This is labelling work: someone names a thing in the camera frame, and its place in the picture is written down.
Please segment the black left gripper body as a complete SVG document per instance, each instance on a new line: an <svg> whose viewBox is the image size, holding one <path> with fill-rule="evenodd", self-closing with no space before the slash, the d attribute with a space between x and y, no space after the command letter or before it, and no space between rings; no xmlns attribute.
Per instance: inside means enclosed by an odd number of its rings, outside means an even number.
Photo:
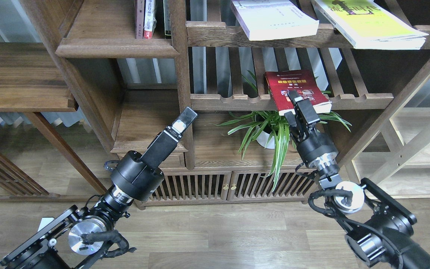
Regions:
<svg viewBox="0 0 430 269"><path fill-rule="evenodd" d="M147 201L164 179L159 165L174 151L179 140L180 132L167 127L144 154L128 151L111 174L114 185L133 199Z"/></svg>

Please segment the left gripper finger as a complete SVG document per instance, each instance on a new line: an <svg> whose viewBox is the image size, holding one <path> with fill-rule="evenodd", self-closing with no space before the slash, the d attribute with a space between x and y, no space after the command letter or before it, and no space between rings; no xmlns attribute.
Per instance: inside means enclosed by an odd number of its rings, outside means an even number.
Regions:
<svg viewBox="0 0 430 269"><path fill-rule="evenodd" d="M174 136L182 136L197 117L198 114L191 107L186 107L172 123L172 134Z"/></svg>

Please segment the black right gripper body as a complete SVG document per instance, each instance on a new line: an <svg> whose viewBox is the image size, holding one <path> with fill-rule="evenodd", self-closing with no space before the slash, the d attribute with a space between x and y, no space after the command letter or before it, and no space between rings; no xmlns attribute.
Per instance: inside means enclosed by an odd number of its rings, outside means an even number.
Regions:
<svg viewBox="0 0 430 269"><path fill-rule="evenodd" d="M296 115L297 130L290 129L290 133L304 165L308 168L338 168L338 150L329 136L316 129L320 118L310 101L305 100L301 108L293 113Z"/></svg>

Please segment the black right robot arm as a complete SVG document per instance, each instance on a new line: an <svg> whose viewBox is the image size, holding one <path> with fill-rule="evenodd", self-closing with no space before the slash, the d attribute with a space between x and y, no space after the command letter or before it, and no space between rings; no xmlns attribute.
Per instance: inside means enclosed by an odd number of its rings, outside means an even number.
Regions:
<svg viewBox="0 0 430 269"><path fill-rule="evenodd" d="M308 99L296 90L282 91L293 109L284 114L291 137L306 167L315 168L320 189L309 195L316 212L333 218L345 240L367 267L379 262L393 269L430 269L430 254L412 240L416 217L368 178L344 181L336 164L332 140L316 129L320 121Z"/></svg>

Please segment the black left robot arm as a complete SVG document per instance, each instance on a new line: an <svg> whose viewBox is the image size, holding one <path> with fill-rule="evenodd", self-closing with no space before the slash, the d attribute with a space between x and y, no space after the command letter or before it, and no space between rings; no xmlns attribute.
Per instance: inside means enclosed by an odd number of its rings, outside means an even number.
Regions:
<svg viewBox="0 0 430 269"><path fill-rule="evenodd" d="M73 252L85 259L78 269L89 269L97 260L132 253L128 240L115 229L116 222L128 218L133 201L147 201L164 180L159 166L174 151L184 132L196 119L190 107L150 143L145 153L128 153L111 173L113 185L92 208L71 206L36 234L7 254L0 265L6 269L68 269L56 249L57 239L68 233Z"/></svg>

